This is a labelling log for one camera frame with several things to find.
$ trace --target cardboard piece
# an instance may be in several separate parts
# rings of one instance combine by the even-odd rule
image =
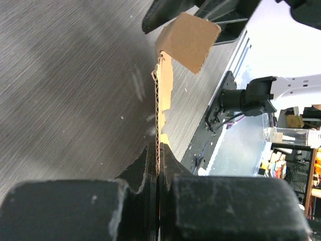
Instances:
[[[304,126],[303,118],[293,114],[286,116],[286,122],[288,128],[302,128]]]
[[[160,143],[170,146],[167,134],[162,133],[164,127],[164,111],[171,108],[171,93],[174,73],[172,59],[188,68],[194,74],[199,73],[215,43],[221,28],[207,20],[187,13],[181,13],[173,22],[164,27],[156,41],[158,64],[152,72],[155,81],[156,105],[156,173],[159,174]]]

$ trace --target corrugated cardboard edge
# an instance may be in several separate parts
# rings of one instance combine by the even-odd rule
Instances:
[[[190,16],[186,13],[181,13],[179,17],[181,18],[197,18],[195,16]],[[173,89],[173,83],[174,83],[174,72],[173,72],[173,65],[172,65],[172,57],[170,54],[175,57],[175,52],[173,52],[173,44],[170,42],[170,45],[168,45],[167,40],[171,39],[172,37],[172,27],[174,26],[175,21],[171,22],[168,26],[164,27],[163,31],[161,32],[159,38],[156,41],[156,54],[158,55],[158,63],[155,66],[154,71],[151,73],[152,77],[155,81],[155,124],[156,124],[156,174],[159,175],[160,173],[160,165],[161,165],[161,157],[160,157],[160,146],[161,143],[168,144],[170,147],[170,142],[168,139],[167,134],[162,133],[162,129],[166,123],[165,118],[165,110],[168,110],[171,108],[171,95],[172,95],[172,89]],[[212,27],[215,28],[216,36],[215,39],[212,39],[213,43],[217,40],[221,28],[213,23],[210,23],[213,25]],[[188,68],[193,73],[197,74],[201,67],[203,66],[205,59],[208,56],[208,52],[211,48],[211,46],[208,47],[207,52],[204,54],[204,59],[202,62],[199,62],[198,68]],[[183,61],[180,61],[179,58],[175,58],[179,63],[183,64]]]

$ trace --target cable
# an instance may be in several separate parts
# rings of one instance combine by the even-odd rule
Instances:
[[[226,121],[222,122],[220,125],[218,125],[218,126],[213,130],[213,132],[217,131],[217,130],[218,130],[219,128],[221,128],[223,125],[225,125],[226,123],[231,122],[232,120],[234,120],[235,118],[237,118],[237,117],[239,117],[239,116],[241,116],[241,115],[244,115],[244,113],[243,113],[243,112],[240,112],[240,113],[232,116],[231,118],[227,119]]]

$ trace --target white surface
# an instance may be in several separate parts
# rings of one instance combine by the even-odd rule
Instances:
[[[262,0],[247,30],[262,76],[320,74],[321,31],[294,21],[285,2]]]
[[[277,109],[310,107],[321,103],[321,74],[303,77],[278,77],[272,83],[272,105]]]

